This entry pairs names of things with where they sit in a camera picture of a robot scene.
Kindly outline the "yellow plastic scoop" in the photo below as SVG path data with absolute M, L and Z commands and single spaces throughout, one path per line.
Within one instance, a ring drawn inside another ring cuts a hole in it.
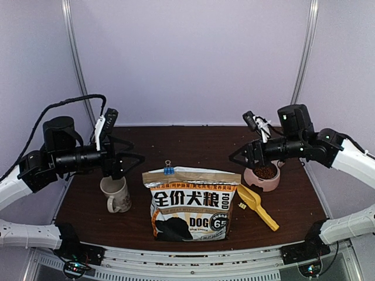
M 258 216 L 272 231 L 277 231 L 279 229 L 279 225 L 276 223 L 276 221 L 274 221 L 266 210 L 263 209 L 261 205 L 261 197 L 257 193 L 248 189 L 242 184 L 237 186 L 237 192 L 240 198 L 249 206 L 251 210 L 258 214 Z

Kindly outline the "blue binder clip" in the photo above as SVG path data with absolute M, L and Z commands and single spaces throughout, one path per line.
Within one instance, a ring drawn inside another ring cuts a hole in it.
M 174 168 L 171 165 L 171 161 L 170 160 L 166 160 L 165 161 L 165 167 L 163 169 L 163 173 L 164 173 L 164 175 L 172 175 L 172 174 L 174 174 Z

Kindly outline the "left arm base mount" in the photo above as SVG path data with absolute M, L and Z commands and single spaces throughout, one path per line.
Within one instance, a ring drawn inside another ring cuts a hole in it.
M 85 275 L 95 274 L 94 266 L 100 266 L 105 249 L 100 246 L 78 244 L 70 248 L 51 249 L 63 262 L 62 272 L 68 280 L 77 280 Z

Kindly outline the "dog food bag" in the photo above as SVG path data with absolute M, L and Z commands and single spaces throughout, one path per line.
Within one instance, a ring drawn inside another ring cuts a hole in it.
M 151 192 L 151 224 L 159 241 L 219 241 L 229 233 L 232 200 L 241 183 L 237 173 L 193 167 L 145 172 Z

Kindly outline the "yellow binder clip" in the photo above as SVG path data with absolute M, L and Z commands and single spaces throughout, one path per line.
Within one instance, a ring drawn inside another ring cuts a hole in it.
M 243 210 L 245 210 L 245 209 L 247 208 L 247 205 L 244 204 L 244 203 L 239 203 L 238 206 L 239 206 L 241 209 L 243 209 Z

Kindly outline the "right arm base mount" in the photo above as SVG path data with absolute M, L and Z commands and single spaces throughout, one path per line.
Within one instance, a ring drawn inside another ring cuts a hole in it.
M 323 272 L 322 257 L 330 254 L 330 247 L 301 242 L 282 246 L 280 251 L 284 265 L 296 263 L 302 276 L 313 278 Z

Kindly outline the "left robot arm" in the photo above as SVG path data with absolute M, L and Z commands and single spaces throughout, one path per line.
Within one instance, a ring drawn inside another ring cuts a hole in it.
M 111 136 L 115 115 L 101 116 L 94 144 L 85 145 L 70 116 L 43 124 L 44 144 L 22 156 L 1 180 L 1 208 L 37 193 L 65 174 L 86 174 L 101 169 L 104 177 L 120 179 L 145 158 L 132 153 L 133 143 Z M 1 246 L 62 250 L 72 260 L 84 255 L 84 246 L 70 224 L 28 225 L 1 220 Z

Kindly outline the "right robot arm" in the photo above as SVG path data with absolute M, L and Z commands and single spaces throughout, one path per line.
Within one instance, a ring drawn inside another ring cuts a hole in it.
M 330 128 L 315 132 L 308 109 L 304 104 L 280 108 L 278 117 L 282 130 L 279 137 L 270 138 L 264 130 L 267 123 L 251 111 L 243 119 L 260 139 L 252 140 L 229 156 L 233 163 L 249 169 L 266 166 L 273 160 L 304 158 L 316 161 L 327 168 L 344 172 L 374 187 L 374 156 L 364 150 L 352 137 Z M 313 224 L 300 252 L 304 258 L 313 258 L 323 244 L 358 237 L 374 232 L 374 206 L 338 219 Z

